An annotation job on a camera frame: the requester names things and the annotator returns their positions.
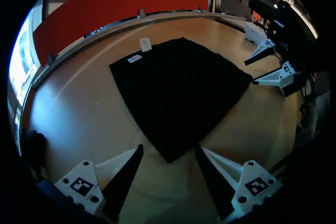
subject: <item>white paper card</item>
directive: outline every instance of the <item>white paper card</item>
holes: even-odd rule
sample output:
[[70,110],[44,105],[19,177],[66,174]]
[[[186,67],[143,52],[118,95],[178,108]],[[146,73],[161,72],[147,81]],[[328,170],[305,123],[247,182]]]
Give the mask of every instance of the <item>white paper card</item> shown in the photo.
[[137,61],[137,60],[139,60],[139,59],[141,59],[142,57],[140,56],[140,55],[135,55],[135,56],[133,56],[132,58],[129,58],[128,59],[128,62],[129,63],[133,63],[133,62],[135,62],[135,61]]
[[143,52],[147,52],[152,49],[152,46],[150,45],[149,37],[140,38],[140,45],[141,45],[141,50]]

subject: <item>wooden table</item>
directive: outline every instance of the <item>wooden table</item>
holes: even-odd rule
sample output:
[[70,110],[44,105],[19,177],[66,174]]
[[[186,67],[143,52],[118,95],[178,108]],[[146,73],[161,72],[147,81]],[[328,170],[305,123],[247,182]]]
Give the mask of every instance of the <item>wooden table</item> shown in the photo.
[[[218,215],[193,150],[166,163],[130,115],[109,69],[111,63],[140,50],[143,37],[152,45],[185,37],[253,77],[278,67],[276,57],[245,66],[256,46],[244,40],[243,33],[215,21],[192,18],[151,24],[103,40],[62,65],[36,91],[29,128],[48,139],[47,170],[54,182],[84,159],[100,163],[144,144],[121,224],[216,223]],[[291,151],[296,121],[296,94],[284,98],[276,87],[250,85],[200,144],[241,164],[253,159],[269,169]]]

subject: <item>black towel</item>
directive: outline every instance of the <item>black towel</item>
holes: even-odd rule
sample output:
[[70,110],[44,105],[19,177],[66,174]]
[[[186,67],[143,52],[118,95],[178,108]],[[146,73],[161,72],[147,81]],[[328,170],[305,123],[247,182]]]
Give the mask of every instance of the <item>black towel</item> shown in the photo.
[[204,138],[252,81],[221,55],[185,38],[133,53],[110,69],[131,115],[167,162]]

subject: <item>red partition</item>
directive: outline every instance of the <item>red partition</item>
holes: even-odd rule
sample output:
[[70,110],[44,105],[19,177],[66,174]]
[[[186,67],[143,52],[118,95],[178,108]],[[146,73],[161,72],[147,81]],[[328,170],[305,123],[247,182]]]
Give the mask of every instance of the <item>red partition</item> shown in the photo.
[[106,24],[146,13],[208,9],[208,0],[69,0],[51,13],[34,31],[41,65],[80,37]]

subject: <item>white label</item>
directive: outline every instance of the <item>white label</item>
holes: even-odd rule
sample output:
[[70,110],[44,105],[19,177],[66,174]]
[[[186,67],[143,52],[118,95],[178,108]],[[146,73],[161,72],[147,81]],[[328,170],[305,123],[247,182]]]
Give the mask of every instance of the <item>white label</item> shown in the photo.
[[141,45],[141,50],[143,52],[147,52],[152,49],[152,46],[150,45],[149,37],[140,38],[140,45]]
[[135,61],[137,61],[138,59],[141,59],[142,57],[140,55],[135,55],[132,58],[129,58],[128,61],[129,63],[133,63]]

